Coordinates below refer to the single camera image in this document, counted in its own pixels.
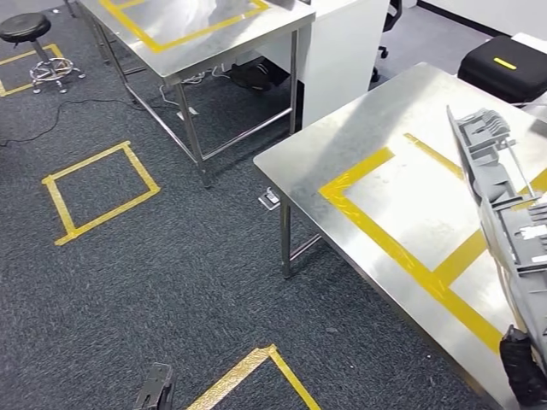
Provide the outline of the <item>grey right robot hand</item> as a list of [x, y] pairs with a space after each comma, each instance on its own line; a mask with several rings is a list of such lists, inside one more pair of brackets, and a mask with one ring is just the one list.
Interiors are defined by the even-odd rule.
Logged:
[[546, 376], [532, 355], [530, 338], [510, 325], [499, 344], [510, 388], [524, 407], [546, 408]]

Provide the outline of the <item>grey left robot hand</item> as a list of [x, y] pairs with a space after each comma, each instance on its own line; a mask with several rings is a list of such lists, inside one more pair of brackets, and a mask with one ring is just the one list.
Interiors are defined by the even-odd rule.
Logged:
[[155, 362], [133, 405], [134, 410], [171, 410], [175, 395], [173, 367]]

